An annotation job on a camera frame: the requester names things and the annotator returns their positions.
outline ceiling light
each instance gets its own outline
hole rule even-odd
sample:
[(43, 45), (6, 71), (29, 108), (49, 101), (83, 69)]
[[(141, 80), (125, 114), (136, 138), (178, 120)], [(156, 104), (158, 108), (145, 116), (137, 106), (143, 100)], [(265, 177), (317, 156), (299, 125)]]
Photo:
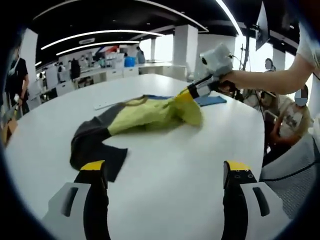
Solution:
[(224, 13), (229, 17), (230, 21), (232, 22), (233, 26), (235, 27), (236, 31), (238, 32), (239, 36), (243, 36), (242, 31), (235, 19), (235, 17), (231, 14), (229, 8), (222, 0), (215, 0), (217, 4), (222, 8)]
[(61, 51), (59, 53), (57, 53), (56, 55), (59, 56), (61, 54), (65, 54), (74, 50), (78, 50), (78, 49), (83, 49), (83, 48), (87, 48), (87, 47), (92, 47), (92, 46), (98, 46), (98, 45), (107, 45), (107, 44), (138, 44), (139, 41), (106, 41), (106, 42), (98, 42), (98, 43), (92, 43), (92, 44), (87, 44), (84, 46), (77, 46), (65, 51)]
[(151, 31), (139, 31), (139, 30), (102, 30), (102, 31), (91, 31), (91, 32), (86, 32), (86, 33), (81, 33), (73, 36), (68, 36), (65, 38), (62, 38), (58, 41), (54, 41), (48, 45), (45, 45), (41, 48), (41, 50), (46, 49), (48, 47), (51, 47), (55, 44), (61, 43), (63, 41), (69, 40), (69, 39), (74, 39), (82, 36), (87, 36), (87, 35), (93, 35), (93, 34), (109, 34), (109, 33), (131, 33), (131, 34), (148, 34), (148, 35), (155, 35), (158, 37), (164, 36), (164, 34), (161, 33), (156, 33), (156, 32), (151, 32)]
[(157, 6), (157, 7), (159, 7), (159, 8), (162, 8), (162, 9), (165, 9), (165, 10), (167, 10), (167, 11), (170, 11), (170, 12), (172, 12), (172, 13), (174, 13), (174, 14), (180, 15), (181, 17), (183, 17), (183, 18), (189, 20), (190, 22), (193, 22), (194, 24), (198, 25), (200, 28), (204, 29), (206, 32), (209, 32), (209, 31), (208, 31), (203, 25), (201, 25), (199, 22), (193, 20), (192, 18), (190, 18), (190, 17), (182, 14), (181, 12), (179, 12), (179, 11), (177, 11), (177, 10), (174, 10), (174, 9), (172, 9), (172, 8), (170, 8), (170, 7), (167, 7), (167, 6), (165, 6), (165, 5), (159, 4), (159, 3), (157, 3), (157, 2), (149, 1), (149, 0), (135, 0), (135, 1), (141, 2), (141, 3), (145, 3), (145, 4), (150, 4), (150, 5), (153, 5), (153, 6)]

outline gray plastic part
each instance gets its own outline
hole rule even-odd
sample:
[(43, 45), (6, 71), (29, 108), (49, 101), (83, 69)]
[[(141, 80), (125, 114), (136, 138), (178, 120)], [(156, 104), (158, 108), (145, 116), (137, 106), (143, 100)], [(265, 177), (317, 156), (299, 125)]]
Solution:
[[(84, 209), (90, 187), (91, 184), (68, 182), (49, 200), (42, 223), (57, 240), (86, 240)], [(75, 189), (70, 215), (66, 216), (64, 208)]]
[[(271, 240), (281, 233), (290, 223), (283, 211), (283, 201), (264, 182), (240, 185), (248, 209), (248, 228), (245, 240)], [(261, 216), (261, 211), (254, 188), (259, 188), (268, 204), (269, 214)]]

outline white table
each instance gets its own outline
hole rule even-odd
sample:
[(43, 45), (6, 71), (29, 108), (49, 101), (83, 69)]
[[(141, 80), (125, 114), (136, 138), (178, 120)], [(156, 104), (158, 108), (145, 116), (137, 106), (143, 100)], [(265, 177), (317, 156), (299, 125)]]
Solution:
[[(78, 172), (69, 164), (78, 126), (116, 103), (142, 94), (174, 96), (186, 82), (146, 74), (103, 82), (57, 97), (18, 121), (6, 149), (7, 166), (30, 211), (41, 219), (49, 199)], [(116, 135), (105, 144), (128, 148), (108, 185), (112, 240), (216, 240), (224, 229), (223, 162), (249, 165), (259, 178), (264, 152), (260, 112), (223, 96), (227, 103), (202, 108), (202, 129)]]

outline window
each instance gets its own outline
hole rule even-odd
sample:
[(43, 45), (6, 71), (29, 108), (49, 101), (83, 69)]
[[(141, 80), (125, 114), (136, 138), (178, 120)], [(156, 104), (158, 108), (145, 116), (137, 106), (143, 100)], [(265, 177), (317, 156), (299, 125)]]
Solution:
[(145, 60), (151, 59), (151, 39), (142, 40), (139, 47), (144, 53)]
[[(295, 60), (295, 56), (292, 54), (285, 52), (285, 62), (284, 62), (284, 69), (287, 70), (290, 68), (290, 66), (293, 64)], [(311, 89), (312, 89), (312, 82), (313, 82), (313, 75), (309, 77), (309, 79), (306, 81), (305, 85), (308, 87), (308, 100), (310, 100), (310, 95), (311, 95)], [(292, 99), (293, 101), (295, 100), (295, 92), (287, 94), (287, 96)]]
[[(237, 36), (235, 38), (234, 55), (240, 59), (242, 53), (241, 63), (245, 60), (245, 51), (241, 48), (246, 48), (246, 37)], [(250, 37), (249, 40), (249, 58), (245, 69), (251, 72), (265, 72), (265, 61), (267, 58), (273, 59), (274, 50), (270, 43), (265, 43), (258, 51), (256, 51), (256, 40)], [(240, 62), (237, 59), (233, 60), (233, 69), (239, 70)]]
[(173, 34), (158, 36), (155, 39), (154, 59), (170, 62), (174, 55), (174, 36)]

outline yellow cloth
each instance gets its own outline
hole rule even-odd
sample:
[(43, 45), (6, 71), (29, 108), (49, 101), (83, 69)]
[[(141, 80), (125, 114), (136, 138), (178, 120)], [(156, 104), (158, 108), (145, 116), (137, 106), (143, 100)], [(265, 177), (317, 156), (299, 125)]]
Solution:
[(125, 103), (126, 107), (108, 127), (112, 136), (135, 127), (139, 130), (155, 130), (176, 127), (183, 122), (193, 126), (202, 125), (200, 107), (189, 92), (165, 100), (146, 98)]

